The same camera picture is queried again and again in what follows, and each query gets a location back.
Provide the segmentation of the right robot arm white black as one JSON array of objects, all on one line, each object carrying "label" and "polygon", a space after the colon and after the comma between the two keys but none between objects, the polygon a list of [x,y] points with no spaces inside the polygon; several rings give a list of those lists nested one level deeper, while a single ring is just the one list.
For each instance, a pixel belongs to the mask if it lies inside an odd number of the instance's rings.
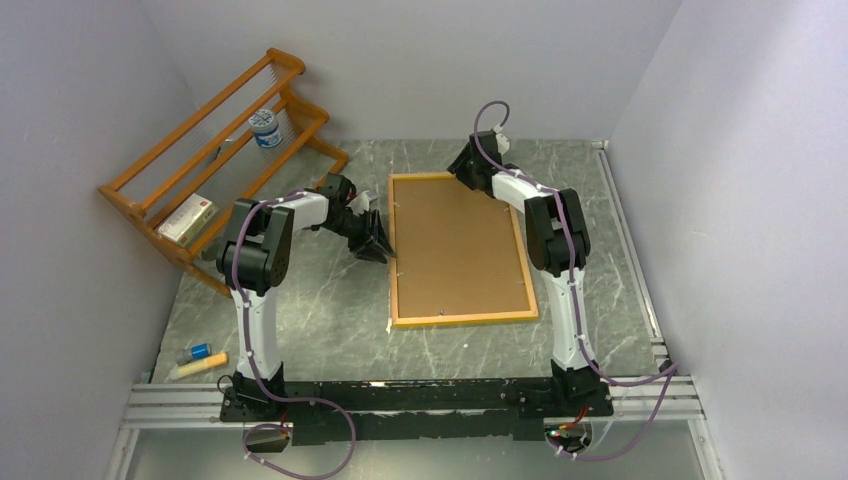
[{"label": "right robot arm white black", "polygon": [[471,190],[505,202],[524,216],[526,251],[547,292],[554,334],[549,390],[553,408],[572,415],[608,395],[586,335],[583,280],[591,243],[579,196],[504,164],[506,137],[496,130],[469,136],[448,171]]}]

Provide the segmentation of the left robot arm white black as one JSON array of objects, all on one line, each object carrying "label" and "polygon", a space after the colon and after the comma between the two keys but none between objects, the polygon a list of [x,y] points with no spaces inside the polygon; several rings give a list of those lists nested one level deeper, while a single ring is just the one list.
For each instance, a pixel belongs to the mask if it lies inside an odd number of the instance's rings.
[{"label": "left robot arm white black", "polygon": [[295,232],[328,230],[347,241],[359,260],[385,264],[396,253],[367,193],[341,174],[316,189],[264,201],[235,201],[216,268],[234,300],[239,360],[233,376],[237,396],[262,420],[286,406],[284,367],[276,336],[276,290],[285,279]]}]

